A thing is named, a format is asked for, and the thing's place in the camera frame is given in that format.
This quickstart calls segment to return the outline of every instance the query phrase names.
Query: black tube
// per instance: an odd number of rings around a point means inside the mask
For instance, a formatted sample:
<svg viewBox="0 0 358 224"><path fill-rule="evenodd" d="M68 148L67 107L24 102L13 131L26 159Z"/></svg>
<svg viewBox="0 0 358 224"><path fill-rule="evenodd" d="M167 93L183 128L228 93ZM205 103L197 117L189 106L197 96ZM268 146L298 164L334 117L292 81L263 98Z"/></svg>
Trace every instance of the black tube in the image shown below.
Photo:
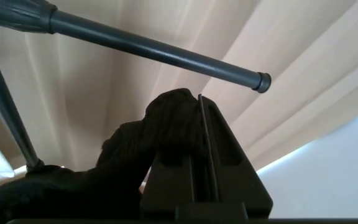
<svg viewBox="0 0 358 224"><path fill-rule="evenodd" d="M41 166L43 162L37 157L30 138L25 131L23 122L17 112L12 96L7 88L4 77L0 71L0 115L4 119L7 127L11 131L19 149L21 150L27 167L32 169Z"/></svg>
<svg viewBox="0 0 358 224"><path fill-rule="evenodd" d="M248 86L259 93L267 91L270 86L267 73L252 72L65 12L53 12L50 27L52 32Z"/></svg>

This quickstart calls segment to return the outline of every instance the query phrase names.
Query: white wall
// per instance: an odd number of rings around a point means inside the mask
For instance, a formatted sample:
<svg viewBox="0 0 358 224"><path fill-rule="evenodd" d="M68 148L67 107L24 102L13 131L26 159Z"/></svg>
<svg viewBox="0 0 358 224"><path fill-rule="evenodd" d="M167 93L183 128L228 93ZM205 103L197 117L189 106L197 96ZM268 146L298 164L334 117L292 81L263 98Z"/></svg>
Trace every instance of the white wall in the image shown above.
<svg viewBox="0 0 358 224"><path fill-rule="evenodd" d="M358 117L258 174L271 218L358 217Z"/></svg>

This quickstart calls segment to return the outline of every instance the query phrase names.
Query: white ceiling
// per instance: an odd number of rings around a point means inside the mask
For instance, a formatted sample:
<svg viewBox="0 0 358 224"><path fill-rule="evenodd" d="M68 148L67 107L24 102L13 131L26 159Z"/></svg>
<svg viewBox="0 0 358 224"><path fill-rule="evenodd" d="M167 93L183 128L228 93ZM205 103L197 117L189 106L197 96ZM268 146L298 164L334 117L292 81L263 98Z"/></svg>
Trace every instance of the white ceiling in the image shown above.
<svg viewBox="0 0 358 224"><path fill-rule="evenodd" d="M243 86L54 34L0 27L0 67L41 159L95 165L158 94L214 100L256 169L358 115L358 1L54 0L62 11L271 74Z"/></svg>

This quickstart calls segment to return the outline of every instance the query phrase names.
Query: ceiling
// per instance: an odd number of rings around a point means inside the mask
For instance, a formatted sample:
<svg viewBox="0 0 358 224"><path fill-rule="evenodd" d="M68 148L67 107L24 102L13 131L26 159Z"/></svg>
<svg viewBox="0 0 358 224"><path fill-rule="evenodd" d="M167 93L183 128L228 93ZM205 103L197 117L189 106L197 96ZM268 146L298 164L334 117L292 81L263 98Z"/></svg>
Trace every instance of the ceiling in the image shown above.
<svg viewBox="0 0 358 224"><path fill-rule="evenodd" d="M0 27L0 68L46 163L102 142L174 88L219 106L256 169L358 115L358 1L61 0L61 11L271 74L268 92L54 34Z"/></svg>

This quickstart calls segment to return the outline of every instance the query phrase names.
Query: metal rod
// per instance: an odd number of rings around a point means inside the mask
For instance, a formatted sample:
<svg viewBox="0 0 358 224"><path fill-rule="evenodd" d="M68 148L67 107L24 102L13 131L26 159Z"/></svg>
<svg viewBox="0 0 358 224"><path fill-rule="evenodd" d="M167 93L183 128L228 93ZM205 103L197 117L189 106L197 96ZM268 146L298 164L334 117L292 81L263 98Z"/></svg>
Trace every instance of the metal rod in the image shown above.
<svg viewBox="0 0 358 224"><path fill-rule="evenodd" d="M19 149L21 150L29 169L42 164L37 157L30 138L27 135L19 112L13 102L12 96L7 88L4 77L0 71L0 115L11 131Z"/></svg>
<svg viewBox="0 0 358 224"><path fill-rule="evenodd" d="M248 86L260 93L270 86L269 74L253 72L65 12L52 13L50 28L59 34Z"/></svg>

